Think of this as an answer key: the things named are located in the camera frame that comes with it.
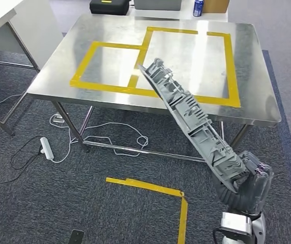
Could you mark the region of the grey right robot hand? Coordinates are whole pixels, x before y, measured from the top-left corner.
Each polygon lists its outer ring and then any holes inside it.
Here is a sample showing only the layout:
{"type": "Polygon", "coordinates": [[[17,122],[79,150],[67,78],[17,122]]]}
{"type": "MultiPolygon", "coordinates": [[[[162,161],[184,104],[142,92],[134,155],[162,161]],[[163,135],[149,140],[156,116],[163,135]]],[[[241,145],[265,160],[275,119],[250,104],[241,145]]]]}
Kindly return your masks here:
{"type": "Polygon", "coordinates": [[[262,212],[274,173],[271,166],[261,162],[249,151],[241,152],[239,156],[249,172],[247,179],[239,188],[241,210],[249,215],[258,215],[262,212]]]}

